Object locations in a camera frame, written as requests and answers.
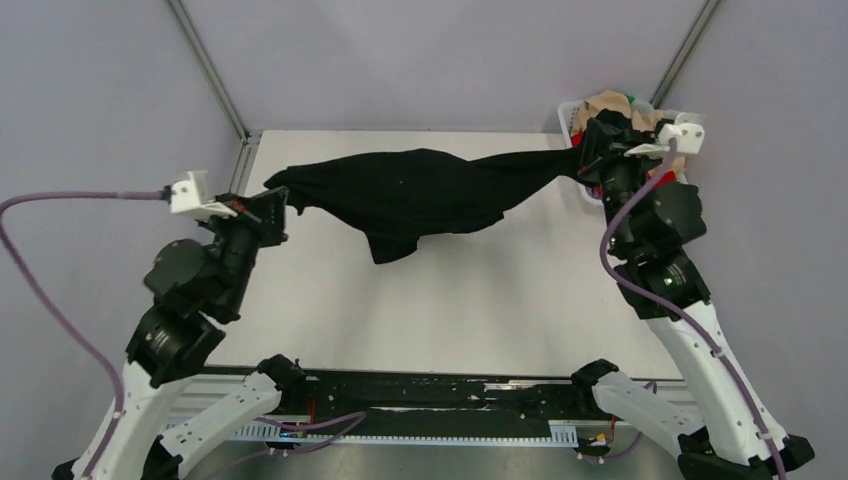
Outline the black t shirt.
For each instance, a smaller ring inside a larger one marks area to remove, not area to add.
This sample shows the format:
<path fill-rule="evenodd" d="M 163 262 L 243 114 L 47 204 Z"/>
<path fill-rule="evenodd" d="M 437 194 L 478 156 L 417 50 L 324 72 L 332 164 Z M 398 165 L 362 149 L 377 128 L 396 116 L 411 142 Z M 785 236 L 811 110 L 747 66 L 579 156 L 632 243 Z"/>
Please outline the black t shirt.
<path fill-rule="evenodd" d="M 576 148 L 476 160 L 421 148 L 289 166 L 263 185 L 286 188 L 299 214 L 319 208 L 362 232 L 373 261 L 386 264 L 414 253 L 424 236 L 488 228 L 557 178 L 577 180 L 580 169 Z"/>

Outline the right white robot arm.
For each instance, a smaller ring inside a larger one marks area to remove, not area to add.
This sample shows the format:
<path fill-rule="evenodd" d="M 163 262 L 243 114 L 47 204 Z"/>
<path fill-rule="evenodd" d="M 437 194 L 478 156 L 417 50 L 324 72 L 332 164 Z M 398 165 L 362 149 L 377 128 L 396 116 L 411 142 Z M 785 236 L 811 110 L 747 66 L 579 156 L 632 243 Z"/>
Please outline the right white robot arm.
<path fill-rule="evenodd" d="M 729 346 L 711 293 L 685 245 L 705 235 L 695 185 L 664 182 L 697 154 L 704 128 L 681 113 L 651 132 L 615 111 L 589 118 L 578 179 L 600 189 L 607 227 L 600 259 L 626 303 L 660 340 L 694 410 L 679 408 L 598 360 L 576 373 L 571 403 L 584 417 L 623 419 L 661 446 L 687 479 L 782 479 L 814 459 L 759 399 Z"/>

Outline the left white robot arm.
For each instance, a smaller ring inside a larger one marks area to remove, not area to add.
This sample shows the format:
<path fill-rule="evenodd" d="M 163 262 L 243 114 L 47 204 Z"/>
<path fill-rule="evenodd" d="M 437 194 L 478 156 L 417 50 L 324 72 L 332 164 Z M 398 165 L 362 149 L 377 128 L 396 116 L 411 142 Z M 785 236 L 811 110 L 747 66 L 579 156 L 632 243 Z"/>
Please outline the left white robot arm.
<path fill-rule="evenodd" d="M 144 279 L 153 303 L 127 345 L 116 413 L 80 457 L 54 469 L 54 478 L 182 479 L 242 426 L 304 405 L 305 372 L 278 354 L 233 393 L 164 431 L 176 401 L 223 341 L 223 326 L 239 319 L 258 252 L 286 240 L 287 200 L 283 187 L 219 195 L 204 222 L 211 244 L 177 240 L 158 253 Z"/>

